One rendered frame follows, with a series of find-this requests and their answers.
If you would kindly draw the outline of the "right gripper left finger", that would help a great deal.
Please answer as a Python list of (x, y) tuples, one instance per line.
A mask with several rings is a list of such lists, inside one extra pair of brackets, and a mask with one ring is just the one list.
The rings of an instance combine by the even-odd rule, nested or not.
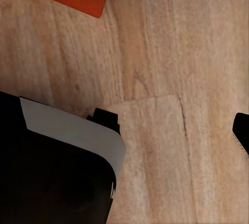
[(27, 132), (23, 113), (0, 118), (0, 175)]

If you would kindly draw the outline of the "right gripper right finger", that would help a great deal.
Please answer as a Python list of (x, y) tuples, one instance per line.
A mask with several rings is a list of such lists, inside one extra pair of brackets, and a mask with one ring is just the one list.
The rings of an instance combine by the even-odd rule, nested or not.
[(249, 115), (237, 113), (232, 131), (249, 154)]

